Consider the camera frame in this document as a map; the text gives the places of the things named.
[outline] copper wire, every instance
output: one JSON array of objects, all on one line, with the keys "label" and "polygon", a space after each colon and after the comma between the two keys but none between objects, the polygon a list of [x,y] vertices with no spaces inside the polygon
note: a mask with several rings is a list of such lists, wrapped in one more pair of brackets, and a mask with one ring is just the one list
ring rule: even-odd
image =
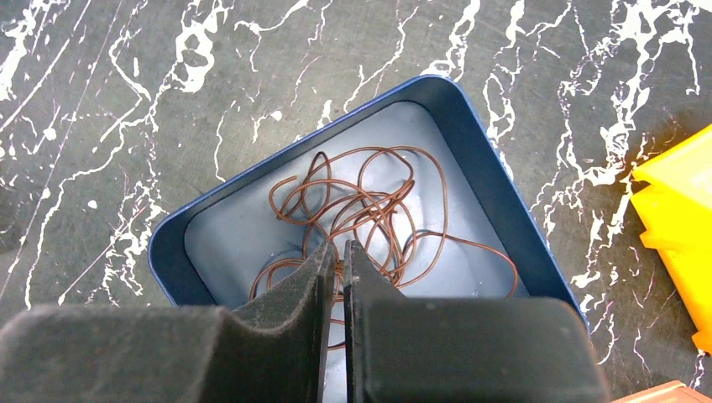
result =
[{"label": "copper wire", "polygon": [[[332,164],[338,160],[348,157],[353,154],[358,153],[372,153],[365,162],[361,165],[359,169],[359,176],[354,184],[353,182],[345,181],[342,179],[334,178],[332,175]],[[439,232],[431,230],[418,230],[416,228],[415,220],[411,215],[410,209],[405,204],[405,199],[411,193],[415,187],[415,170],[413,165],[409,163],[406,158],[399,154],[412,153],[420,154],[428,158],[432,164],[435,166],[437,173],[440,176],[441,181],[441,191],[442,191],[442,229]],[[407,169],[408,177],[403,181],[402,185],[395,191],[369,191],[364,189],[364,177],[367,168],[376,158],[381,155],[389,155],[395,157],[399,160]],[[326,178],[324,179],[313,179],[314,176],[321,170],[326,171]],[[300,185],[294,187],[286,196],[285,200],[282,202],[281,206],[278,207],[275,202],[275,193],[282,187],[296,181],[297,176],[291,176],[282,181],[277,182],[271,189],[268,195],[268,202],[272,210],[275,212],[277,219],[285,222],[289,222],[294,225],[306,227],[305,235],[302,240],[301,246],[301,258],[285,258],[275,261],[274,263],[268,265],[262,269],[254,280],[252,287],[250,288],[249,298],[253,299],[257,296],[257,288],[260,281],[267,276],[266,287],[269,289],[273,285],[273,277],[276,271],[282,270],[284,268],[296,268],[299,267],[308,256],[308,244],[313,231],[316,229],[328,242],[333,242],[333,240],[339,236],[347,233],[351,233],[353,238],[361,242],[359,238],[358,229],[363,225],[371,222],[373,224],[372,228],[369,230],[368,235],[364,242],[361,242],[364,246],[364,250],[368,253],[369,246],[373,241],[375,234],[380,233],[388,243],[388,254],[384,261],[377,261],[372,255],[369,254],[371,261],[374,263],[375,268],[386,277],[396,288],[400,289],[408,285],[412,285],[419,280],[422,280],[428,273],[430,273],[435,267],[435,264],[440,259],[442,254],[442,249],[446,241],[452,241],[455,243],[461,243],[475,248],[484,249],[490,251],[493,254],[500,256],[504,261],[506,261],[512,272],[513,282],[512,287],[507,294],[511,296],[516,291],[517,287],[517,271],[514,262],[512,262],[506,254],[501,253],[499,250],[494,249],[488,245],[482,243],[476,243],[473,241],[468,241],[467,239],[457,238],[453,235],[448,234],[448,222],[449,222],[449,210],[448,210],[448,185],[445,181],[445,174],[442,167],[437,162],[437,160],[424,149],[411,146],[399,146],[399,147],[360,147],[357,149],[352,149],[341,153],[333,158],[329,158],[322,151],[318,152],[311,161],[309,165],[309,170],[306,173],[304,180]],[[306,204],[306,194],[309,189],[320,186],[324,188],[324,202],[315,211],[309,209]],[[332,199],[332,189],[349,189],[352,194],[348,196],[342,196],[335,200]],[[352,212],[354,206],[359,205],[358,210]],[[297,219],[294,217],[295,213],[303,212],[306,214],[306,218]],[[334,219],[331,222],[328,230],[319,223],[319,220],[324,217],[328,212],[335,211]],[[411,235],[401,246],[401,241],[395,235],[395,228],[393,226],[393,216],[396,213],[402,213],[405,216],[408,223],[410,224]],[[416,277],[405,281],[406,267],[413,260],[416,255],[418,241],[425,237],[439,237],[440,242],[438,243],[434,257],[432,258],[430,264]],[[343,281],[343,262],[338,256],[337,252],[337,264],[336,264],[336,277],[335,277],[335,289],[337,291],[337,296],[334,298],[334,305],[343,301],[343,294],[340,291],[341,283]],[[332,323],[342,324],[343,321],[338,319],[332,319]],[[329,349],[342,348],[343,343],[339,343],[335,346],[330,346]]]}]

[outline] marble surface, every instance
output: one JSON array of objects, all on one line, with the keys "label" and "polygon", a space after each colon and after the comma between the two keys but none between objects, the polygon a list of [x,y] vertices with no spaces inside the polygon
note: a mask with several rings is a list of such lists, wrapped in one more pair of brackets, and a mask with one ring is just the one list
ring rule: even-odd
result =
[{"label": "marble surface", "polygon": [[712,395],[712,359],[628,202],[631,168],[710,123],[709,0],[264,4],[0,5],[0,319],[167,304],[146,249],[168,212],[435,73],[487,125],[614,395],[670,379]]}]

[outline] orange object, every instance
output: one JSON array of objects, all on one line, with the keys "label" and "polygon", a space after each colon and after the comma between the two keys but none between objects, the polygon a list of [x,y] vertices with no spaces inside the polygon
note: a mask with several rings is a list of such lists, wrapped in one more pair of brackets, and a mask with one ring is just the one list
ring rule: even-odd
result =
[{"label": "orange object", "polygon": [[712,403],[712,399],[690,389],[679,380],[667,382],[654,388],[643,390],[634,395],[614,400],[613,403]]},{"label": "orange object", "polygon": [[647,161],[633,176],[651,183],[631,198],[697,327],[697,348],[712,353],[712,125]]}]

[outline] gray tray bottom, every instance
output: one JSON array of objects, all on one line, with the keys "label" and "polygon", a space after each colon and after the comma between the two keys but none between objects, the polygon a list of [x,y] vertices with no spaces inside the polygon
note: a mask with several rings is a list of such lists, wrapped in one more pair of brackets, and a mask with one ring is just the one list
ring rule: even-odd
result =
[{"label": "gray tray bottom", "polygon": [[[215,301],[231,308],[243,305],[255,276],[262,268],[277,259],[301,255],[304,228],[276,220],[267,202],[270,188],[276,182],[292,175],[299,175],[298,180],[301,181],[317,151],[324,151],[333,157],[358,147],[399,145],[420,147],[441,164],[448,183],[448,233],[504,251],[428,111],[413,102],[398,102],[250,183],[192,219],[185,233],[186,253]],[[416,220],[417,228],[441,231],[442,191],[435,167],[419,154],[402,154],[416,171],[416,185],[406,199],[406,205]],[[367,155],[369,153],[356,154],[336,162],[333,176],[355,182]],[[379,157],[369,166],[364,187],[394,190],[406,176],[406,168],[395,158]],[[322,195],[317,189],[310,193],[307,198],[309,205],[319,206]],[[277,193],[276,201],[283,200],[285,194]],[[410,233],[407,221],[397,218],[395,226],[396,231],[403,234],[400,239],[405,242]],[[343,249],[346,239],[337,239],[339,249]],[[316,247],[318,242],[315,239],[312,247]],[[417,256],[406,271],[406,278],[421,273],[427,267],[437,243],[436,237],[421,240]],[[375,238],[369,251],[374,256],[385,256],[387,243],[382,238]],[[432,272],[402,291],[407,296],[501,297],[509,292],[511,282],[509,266],[500,257],[448,241]],[[516,295],[528,296],[521,282]],[[337,306],[333,316],[343,317],[343,309]],[[343,328],[334,325],[332,329],[331,343],[342,341]],[[329,353],[325,401],[346,401],[345,371],[343,350]]]}]

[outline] tangled wire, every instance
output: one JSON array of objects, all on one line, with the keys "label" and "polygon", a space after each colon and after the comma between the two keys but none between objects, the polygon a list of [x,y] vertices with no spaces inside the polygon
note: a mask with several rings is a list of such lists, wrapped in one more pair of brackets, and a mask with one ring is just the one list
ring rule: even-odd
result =
[{"label": "tangled wire", "polygon": [[[428,158],[437,169],[440,175],[440,181],[442,184],[442,211],[443,211],[443,221],[442,221],[442,231],[430,231],[430,230],[418,230],[416,228],[415,221],[411,215],[410,210],[405,204],[405,199],[411,193],[415,186],[415,170],[412,164],[410,164],[406,158],[399,154],[400,152],[410,152],[413,154],[420,154]],[[348,157],[353,154],[370,152],[371,155],[365,160],[359,169],[359,176],[356,183],[350,181],[344,181],[332,176],[332,164],[338,160]],[[408,177],[403,181],[403,184],[395,191],[370,191],[364,189],[364,176],[369,165],[381,155],[390,155],[400,161],[408,169]],[[326,178],[324,179],[314,179],[314,176],[318,172],[325,170]],[[497,254],[502,259],[504,259],[511,267],[512,276],[514,281],[507,296],[514,294],[517,287],[517,273],[514,262],[509,259],[505,254],[501,253],[499,250],[494,249],[488,245],[482,243],[476,243],[468,241],[467,239],[457,238],[453,235],[448,234],[448,186],[445,181],[445,175],[443,173],[442,167],[435,160],[435,158],[426,152],[424,149],[411,146],[399,146],[399,147],[361,147],[357,149],[352,149],[337,155],[336,157],[329,158],[323,152],[318,152],[314,159],[311,161],[309,166],[309,171],[306,173],[306,177],[301,182],[301,184],[294,189],[292,189],[289,194],[287,194],[285,200],[282,202],[280,207],[277,206],[275,202],[275,193],[282,187],[296,181],[297,176],[291,176],[286,178],[277,184],[275,184],[269,193],[269,202],[272,210],[277,215],[277,218],[294,225],[306,227],[305,235],[302,240],[302,256],[301,258],[286,258],[275,261],[274,263],[268,265],[262,269],[257,278],[255,278],[252,288],[250,289],[249,297],[254,299],[257,296],[257,288],[260,281],[266,276],[266,287],[269,289],[273,285],[273,279],[275,272],[282,270],[284,268],[295,268],[299,267],[308,256],[307,245],[309,244],[309,239],[312,236],[314,230],[316,229],[328,242],[333,242],[333,240],[339,236],[351,233],[353,238],[361,242],[364,246],[364,250],[369,255],[371,261],[373,262],[375,268],[390,281],[393,286],[400,289],[416,283],[425,277],[432,268],[437,263],[442,249],[445,245],[446,240],[451,240],[457,243],[462,243],[476,248],[481,248],[490,251],[493,254]],[[306,193],[307,191],[314,187],[321,186],[325,188],[324,202],[321,206],[313,212],[306,205]],[[341,196],[336,200],[332,199],[332,189],[349,189],[351,194],[348,196]],[[292,207],[289,205],[292,199],[296,197],[296,203]],[[306,214],[306,219],[295,218],[295,213],[302,211]],[[320,219],[324,218],[327,213],[336,212],[334,219],[331,224],[327,227],[320,223]],[[408,220],[410,224],[410,236],[401,246],[401,241],[395,234],[395,228],[393,226],[393,216],[396,213],[402,213]],[[362,242],[359,238],[358,229],[362,226],[371,223],[372,227],[368,232],[368,236],[365,242]],[[388,243],[388,254],[383,261],[377,261],[373,255],[369,254],[369,246],[374,239],[376,232],[383,235],[386,242]],[[406,267],[413,260],[416,255],[418,241],[425,237],[439,237],[440,242],[437,246],[436,253],[430,262],[430,264],[423,270],[419,275],[410,279],[405,279]],[[339,258],[337,253],[337,265],[336,265],[336,277],[335,277],[335,287],[337,290],[337,296],[334,298],[334,304],[343,301],[343,294],[341,292],[341,283],[343,280],[343,261]],[[333,323],[338,323],[343,325],[343,321],[338,319],[332,319]],[[343,344],[338,346],[331,346],[330,349],[339,348]]]}]

